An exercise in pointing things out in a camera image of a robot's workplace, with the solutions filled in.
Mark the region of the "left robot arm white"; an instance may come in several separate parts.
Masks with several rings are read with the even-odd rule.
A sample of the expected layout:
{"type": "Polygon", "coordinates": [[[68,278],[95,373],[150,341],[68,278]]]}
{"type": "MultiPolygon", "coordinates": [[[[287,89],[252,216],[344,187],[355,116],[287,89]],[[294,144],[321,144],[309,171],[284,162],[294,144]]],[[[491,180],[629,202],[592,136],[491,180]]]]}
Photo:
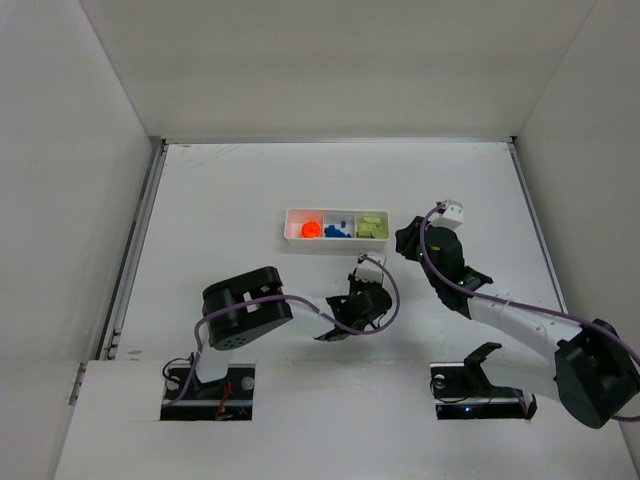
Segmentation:
{"type": "Polygon", "coordinates": [[[399,313],[397,285],[384,287],[391,279],[378,263],[364,262],[349,273],[345,294],[320,299],[285,290],[279,271],[267,266],[207,287],[202,319],[194,327],[192,383],[200,387],[223,379],[230,351],[287,324],[324,343],[388,327],[399,313]]]}

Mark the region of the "green 2x4 lego brick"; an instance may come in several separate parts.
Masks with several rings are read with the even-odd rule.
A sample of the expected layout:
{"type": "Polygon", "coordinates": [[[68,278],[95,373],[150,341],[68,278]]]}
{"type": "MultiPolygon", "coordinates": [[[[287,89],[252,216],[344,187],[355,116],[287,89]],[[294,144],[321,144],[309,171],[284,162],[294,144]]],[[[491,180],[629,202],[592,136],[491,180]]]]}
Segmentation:
{"type": "Polygon", "coordinates": [[[356,237],[382,240],[388,237],[388,233],[381,217],[362,216],[356,223],[356,237]]]}

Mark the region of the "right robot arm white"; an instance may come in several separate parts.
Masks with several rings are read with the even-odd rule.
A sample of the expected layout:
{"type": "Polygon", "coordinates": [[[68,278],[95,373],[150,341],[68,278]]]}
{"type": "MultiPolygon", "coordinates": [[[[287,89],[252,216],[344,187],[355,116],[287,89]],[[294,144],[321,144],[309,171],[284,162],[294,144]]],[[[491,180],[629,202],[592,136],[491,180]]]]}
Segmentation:
{"type": "Polygon", "coordinates": [[[639,356],[610,324],[501,296],[491,277],[466,265],[454,230],[427,217],[417,216],[396,231],[395,250],[420,264],[449,310],[501,331],[544,361],[511,363],[501,343],[486,342],[457,365],[457,377],[434,370],[431,387],[442,402],[508,388],[555,400],[593,429],[625,419],[621,410],[639,393],[639,356]]]}

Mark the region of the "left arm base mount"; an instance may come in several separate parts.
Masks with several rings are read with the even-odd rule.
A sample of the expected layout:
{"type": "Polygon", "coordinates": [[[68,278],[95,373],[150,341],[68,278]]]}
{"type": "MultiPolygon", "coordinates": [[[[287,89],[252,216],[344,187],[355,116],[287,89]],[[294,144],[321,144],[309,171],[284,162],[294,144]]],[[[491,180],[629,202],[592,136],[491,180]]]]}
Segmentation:
{"type": "Polygon", "coordinates": [[[174,358],[161,371],[164,379],[161,421],[243,422],[253,417],[256,368],[251,364],[231,364],[226,376],[208,383],[193,376],[186,385],[193,356],[174,358]]]}

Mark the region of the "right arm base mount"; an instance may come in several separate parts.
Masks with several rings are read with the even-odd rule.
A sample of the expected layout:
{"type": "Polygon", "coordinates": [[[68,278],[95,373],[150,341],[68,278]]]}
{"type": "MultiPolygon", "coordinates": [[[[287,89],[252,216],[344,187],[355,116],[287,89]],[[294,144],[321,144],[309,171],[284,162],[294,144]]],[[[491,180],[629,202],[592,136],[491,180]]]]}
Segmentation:
{"type": "Polygon", "coordinates": [[[534,394],[491,384],[482,364],[502,345],[486,342],[460,362],[431,363],[429,389],[436,418],[445,420],[530,421],[537,413],[534,394]]]}

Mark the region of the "orange round lego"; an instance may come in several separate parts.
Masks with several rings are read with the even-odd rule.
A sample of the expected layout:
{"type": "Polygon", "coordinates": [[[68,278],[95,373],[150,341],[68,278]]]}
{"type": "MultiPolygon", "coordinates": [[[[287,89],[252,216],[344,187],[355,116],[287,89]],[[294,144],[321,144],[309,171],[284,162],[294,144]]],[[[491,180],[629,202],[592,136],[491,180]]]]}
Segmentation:
{"type": "Polygon", "coordinates": [[[323,229],[321,225],[315,221],[309,221],[302,225],[301,227],[301,237],[312,239],[321,237],[323,234],[323,229]]]}

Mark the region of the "blue round lego piece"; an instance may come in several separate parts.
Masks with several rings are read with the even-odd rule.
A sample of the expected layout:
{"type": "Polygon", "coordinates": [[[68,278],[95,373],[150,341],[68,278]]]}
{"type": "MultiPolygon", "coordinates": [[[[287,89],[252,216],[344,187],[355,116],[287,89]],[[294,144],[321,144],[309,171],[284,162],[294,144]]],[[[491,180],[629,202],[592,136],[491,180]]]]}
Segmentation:
{"type": "Polygon", "coordinates": [[[351,238],[351,235],[349,233],[340,230],[333,224],[330,224],[324,228],[324,235],[326,238],[351,238]]]}

